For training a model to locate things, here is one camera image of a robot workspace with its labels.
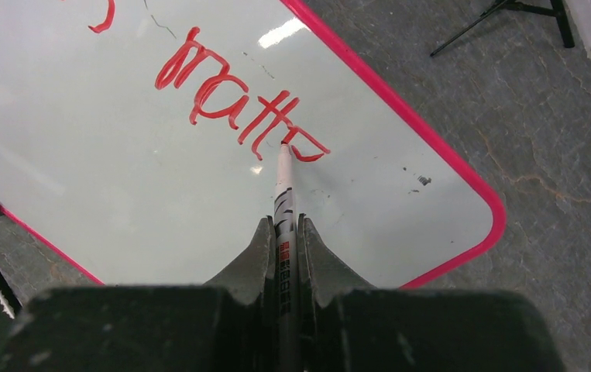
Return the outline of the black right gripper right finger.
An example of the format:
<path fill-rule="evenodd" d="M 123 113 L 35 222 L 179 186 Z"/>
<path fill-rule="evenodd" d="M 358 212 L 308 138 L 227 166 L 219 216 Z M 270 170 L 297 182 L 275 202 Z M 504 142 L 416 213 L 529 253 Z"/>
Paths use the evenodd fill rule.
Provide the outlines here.
<path fill-rule="evenodd" d="M 376 288 L 300 215 L 306 371 L 563 371 L 548 326 L 502 290 Z"/>

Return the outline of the pink-framed whiteboard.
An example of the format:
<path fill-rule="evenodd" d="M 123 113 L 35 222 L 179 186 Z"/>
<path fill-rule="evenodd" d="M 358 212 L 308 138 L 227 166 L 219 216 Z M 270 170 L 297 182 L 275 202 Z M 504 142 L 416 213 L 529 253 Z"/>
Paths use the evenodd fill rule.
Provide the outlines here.
<path fill-rule="evenodd" d="M 369 283 L 503 235 L 496 192 L 302 1 L 0 1 L 0 206 L 93 280 L 217 274 L 296 210 Z"/>

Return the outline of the red whiteboard marker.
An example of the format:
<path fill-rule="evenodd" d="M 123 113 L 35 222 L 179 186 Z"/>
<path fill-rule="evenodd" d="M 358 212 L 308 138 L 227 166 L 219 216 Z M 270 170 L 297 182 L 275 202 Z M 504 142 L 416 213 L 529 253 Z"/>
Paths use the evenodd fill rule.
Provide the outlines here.
<path fill-rule="evenodd" d="M 278 371 L 300 371 L 299 270 L 297 223 L 294 219 L 292 155 L 286 143 L 280 145 L 277 158 L 277 182 L 274 199 L 278 295 Z"/>

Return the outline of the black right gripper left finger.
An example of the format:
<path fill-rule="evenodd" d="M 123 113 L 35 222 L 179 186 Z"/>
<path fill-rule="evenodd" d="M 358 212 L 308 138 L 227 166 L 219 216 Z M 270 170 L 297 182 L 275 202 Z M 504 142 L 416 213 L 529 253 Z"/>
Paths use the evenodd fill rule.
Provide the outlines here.
<path fill-rule="evenodd" d="M 52 288 L 12 323 L 0 371 L 274 371 L 273 220 L 212 279 Z"/>

